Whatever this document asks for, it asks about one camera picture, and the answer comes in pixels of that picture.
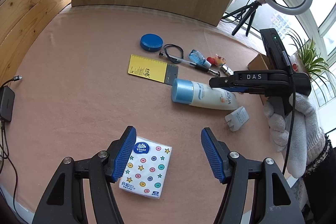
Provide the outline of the right white gloved hand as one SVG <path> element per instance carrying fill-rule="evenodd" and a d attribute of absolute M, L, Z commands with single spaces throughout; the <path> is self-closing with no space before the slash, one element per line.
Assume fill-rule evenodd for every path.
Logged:
<path fill-rule="evenodd" d="M 264 103 L 264 115 L 270 128 L 271 143 L 288 160 L 287 171 L 294 178 L 302 177 L 306 167 L 318 158 L 326 144 L 315 107 L 307 96 L 296 93 L 294 112 L 287 118 L 275 113 L 269 101 Z"/>

